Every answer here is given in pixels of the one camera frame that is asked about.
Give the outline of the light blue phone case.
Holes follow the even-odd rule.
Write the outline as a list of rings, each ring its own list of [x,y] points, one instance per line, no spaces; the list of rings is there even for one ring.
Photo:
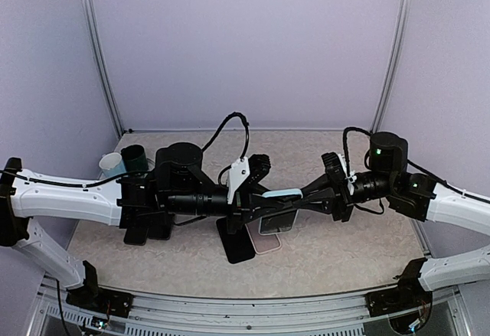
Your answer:
[[[261,194],[263,198],[281,198],[281,197],[303,197],[303,193],[299,188],[288,188],[282,190],[266,191]]]

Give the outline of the purple edged dark phone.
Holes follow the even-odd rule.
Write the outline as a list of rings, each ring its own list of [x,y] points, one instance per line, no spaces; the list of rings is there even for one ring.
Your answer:
[[[150,240],[168,240],[172,233],[174,216],[171,214],[155,215],[148,230]]]

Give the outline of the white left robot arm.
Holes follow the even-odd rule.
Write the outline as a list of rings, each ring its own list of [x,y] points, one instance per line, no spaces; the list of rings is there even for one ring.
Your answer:
[[[96,269],[72,257],[44,234],[39,217],[93,221],[126,231],[126,242],[166,240],[175,216],[197,221],[219,217],[228,233],[268,215],[296,210],[298,188],[271,191],[261,185],[270,169],[266,155],[241,156],[227,169],[225,185],[203,171],[202,148],[177,142],[160,148],[151,171],[131,171],[102,181],[43,178],[9,159],[1,173],[1,244],[13,247],[50,273],[92,309],[102,308],[106,290]]]

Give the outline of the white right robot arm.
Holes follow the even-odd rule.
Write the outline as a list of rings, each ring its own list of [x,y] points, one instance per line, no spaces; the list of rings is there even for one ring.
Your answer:
[[[408,142],[392,132],[369,136],[364,172],[351,172],[347,153],[325,153],[322,160],[323,176],[288,196],[295,209],[330,214],[345,222],[361,204],[386,199],[391,210],[405,217],[489,234],[488,197],[455,188],[420,166],[409,173],[413,163],[408,158]],[[405,267],[391,300],[398,308],[408,308],[422,291],[488,278],[488,246],[438,259],[414,259]]]

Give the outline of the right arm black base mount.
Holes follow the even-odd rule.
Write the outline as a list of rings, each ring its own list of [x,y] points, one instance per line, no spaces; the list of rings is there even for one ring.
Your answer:
[[[371,317],[389,315],[431,303],[433,294],[420,284],[421,269],[427,258],[411,260],[393,288],[369,292],[365,296]]]

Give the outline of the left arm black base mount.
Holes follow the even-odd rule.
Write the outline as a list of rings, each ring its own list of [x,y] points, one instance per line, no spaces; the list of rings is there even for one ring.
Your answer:
[[[100,287],[96,268],[88,261],[83,261],[85,276],[82,285],[67,290],[67,304],[74,305],[108,316],[128,318],[134,295]]]

